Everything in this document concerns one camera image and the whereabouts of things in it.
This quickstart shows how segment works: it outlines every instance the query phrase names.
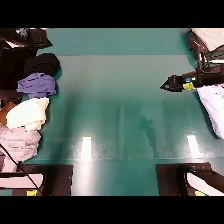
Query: blue-purple garment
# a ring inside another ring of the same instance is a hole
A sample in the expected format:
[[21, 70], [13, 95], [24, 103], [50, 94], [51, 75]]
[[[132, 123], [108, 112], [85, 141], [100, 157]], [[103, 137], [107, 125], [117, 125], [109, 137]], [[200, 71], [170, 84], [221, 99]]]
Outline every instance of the blue-purple garment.
[[55, 81], [50, 75], [33, 73], [18, 81], [17, 92], [28, 93], [29, 98], [43, 98], [56, 94]]

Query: lavender cloth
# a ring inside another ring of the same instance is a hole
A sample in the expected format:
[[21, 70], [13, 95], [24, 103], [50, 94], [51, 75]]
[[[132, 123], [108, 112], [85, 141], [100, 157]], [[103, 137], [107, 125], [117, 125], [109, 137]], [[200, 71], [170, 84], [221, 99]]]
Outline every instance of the lavender cloth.
[[55, 81], [50, 75], [33, 73], [18, 81], [17, 92], [28, 93], [29, 98], [43, 98], [56, 94]]

